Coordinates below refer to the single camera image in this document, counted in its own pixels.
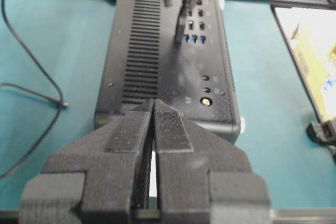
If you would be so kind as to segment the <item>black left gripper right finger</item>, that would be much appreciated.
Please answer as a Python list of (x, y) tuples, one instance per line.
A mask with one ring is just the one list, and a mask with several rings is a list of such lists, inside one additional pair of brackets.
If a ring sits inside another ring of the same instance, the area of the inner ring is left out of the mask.
[(154, 102), (155, 152), (162, 223), (270, 223), (263, 178), (244, 151)]

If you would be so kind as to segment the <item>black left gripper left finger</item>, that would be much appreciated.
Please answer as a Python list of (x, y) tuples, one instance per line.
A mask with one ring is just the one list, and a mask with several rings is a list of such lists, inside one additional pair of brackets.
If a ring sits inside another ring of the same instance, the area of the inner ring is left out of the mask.
[(154, 101), (51, 154), (26, 185), (20, 223), (130, 223), (147, 202)]

